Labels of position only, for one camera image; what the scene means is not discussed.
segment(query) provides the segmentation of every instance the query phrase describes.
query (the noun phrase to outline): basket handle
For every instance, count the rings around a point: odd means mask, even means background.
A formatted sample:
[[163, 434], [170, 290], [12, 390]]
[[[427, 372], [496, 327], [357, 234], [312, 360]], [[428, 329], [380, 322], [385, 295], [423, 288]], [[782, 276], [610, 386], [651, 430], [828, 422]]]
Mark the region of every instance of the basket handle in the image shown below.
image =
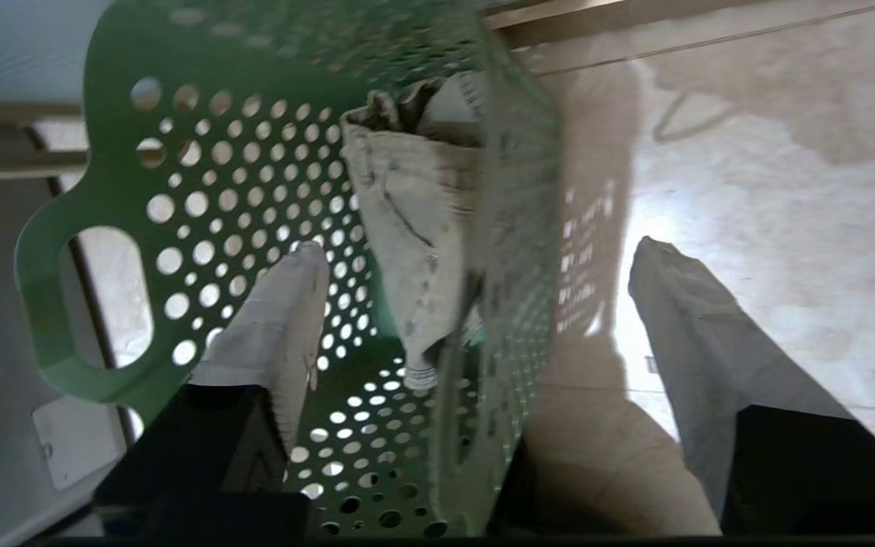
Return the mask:
[[116, 218], [104, 218], [91, 207], [98, 196], [81, 180], [72, 191], [53, 198], [29, 220], [15, 246], [15, 285], [20, 290], [31, 329], [39, 373], [59, 390], [98, 403], [131, 406], [145, 422], [153, 419], [181, 384], [187, 370], [157, 367], [149, 351], [121, 369], [91, 367], [77, 354], [59, 281], [63, 246], [85, 229], [122, 228]]

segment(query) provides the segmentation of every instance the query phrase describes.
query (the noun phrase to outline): tiled floor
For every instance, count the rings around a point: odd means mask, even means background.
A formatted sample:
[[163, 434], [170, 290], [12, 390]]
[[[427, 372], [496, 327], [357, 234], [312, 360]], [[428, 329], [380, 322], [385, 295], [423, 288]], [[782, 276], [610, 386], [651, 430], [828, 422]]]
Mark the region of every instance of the tiled floor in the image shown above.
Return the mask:
[[[678, 457], [642, 419], [604, 416], [634, 416], [628, 399], [676, 436], [626, 290], [642, 236], [707, 264], [875, 433], [875, 2], [760, 2], [521, 56], [565, 113], [572, 256], [528, 430], [537, 457], [562, 470], [573, 456], [556, 454], [556, 423], [577, 423], [583, 446], [604, 454], [586, 502], [605, 512], [623, 501], [597, 492], [625, 477], [642, 491]], [[660, 467], [650, 451], [662, 451]], [[657, 495], [695, 498], [685, 481]], [[567, 484], [580, 492], [583, 474]], [[615, 520], [649, 529], [645, 503]], [[671, 507], [690, 519], [657, 530], [701, 526], [700, 508]]]

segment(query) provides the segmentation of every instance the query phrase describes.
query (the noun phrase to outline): laundry basket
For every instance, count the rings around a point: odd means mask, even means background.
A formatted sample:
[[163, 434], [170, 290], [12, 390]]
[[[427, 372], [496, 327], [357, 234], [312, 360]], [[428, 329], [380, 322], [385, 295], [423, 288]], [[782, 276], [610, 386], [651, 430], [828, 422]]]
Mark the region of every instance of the laundry basket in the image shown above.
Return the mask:
[[[488, 77], [484, 342], [445, 351], [438, 387], [410, 392], [338, 119], [368, 91], [466, 69]], [[560, 144], [549, 98], [472, 4], [119, 0], [84, 79], [90, 165], [17, 247], [43, 374], [150, 420], [253, 282], [318, 239], [333, 285], [287, 488], [330, 534], [482, 533], [548, 352]], [[62, 246], [101, 226], [137, 243], [153, 309], [149, 349], [118, 370], [77, 357], [58, 282]]]

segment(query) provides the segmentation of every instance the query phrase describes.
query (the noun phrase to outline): gray fabric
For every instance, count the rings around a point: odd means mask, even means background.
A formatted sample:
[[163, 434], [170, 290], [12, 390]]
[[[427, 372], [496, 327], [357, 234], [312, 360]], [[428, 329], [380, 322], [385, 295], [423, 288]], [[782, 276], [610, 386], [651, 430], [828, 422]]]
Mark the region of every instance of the gray fabric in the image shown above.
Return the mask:
[[442, 84], [413, 84], [400, 103], [374, 91], [368, 106], [341, 120], [343, 156], [406, 351], [404, 384], [413, 389], [437, 381], [425, 351], [458, 322], [466, 272], [482, 269], [482, 257], [466, 257], [480, 149], [413, 134]]
[[704, 264], [670, 243], [643, 238], [629, 288], [674, 408], [684, 462], [719, 518], [741, 409], [760, 405], [851, 419]]
[[306, 384], [316, 388], [330, 267], [322, 247], [302, 243], [254, 285], [232, 322], [208, 346], [189, 384], [261, 385], [279, 435], [295, 446]]

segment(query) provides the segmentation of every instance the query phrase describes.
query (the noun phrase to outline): green laundry basket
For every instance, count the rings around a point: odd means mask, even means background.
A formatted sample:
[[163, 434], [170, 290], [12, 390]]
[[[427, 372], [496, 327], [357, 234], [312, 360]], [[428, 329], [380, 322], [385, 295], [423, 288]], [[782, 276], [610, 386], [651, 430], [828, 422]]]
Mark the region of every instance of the green laundry basket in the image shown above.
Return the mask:
[[[337, 122], [369, 90], [466, 69], [488, 77], [485, 339], [445, 351], [438, 387], [410, 392]], [[315, 499], [327, 533], [482, 533], [548, 357], [560, 144], [552, 103], [472, 4], [119, 0], [84, 89], [87, 173], [15, 257], [46, 378], [151, 420], [254, 280], [319, 239], [333, 285], [287, 488]], [[149, 349], [118, 370], [77, 356], [56, 271], [62, 246], [98, 226], [137, 243], [153, 311]]]

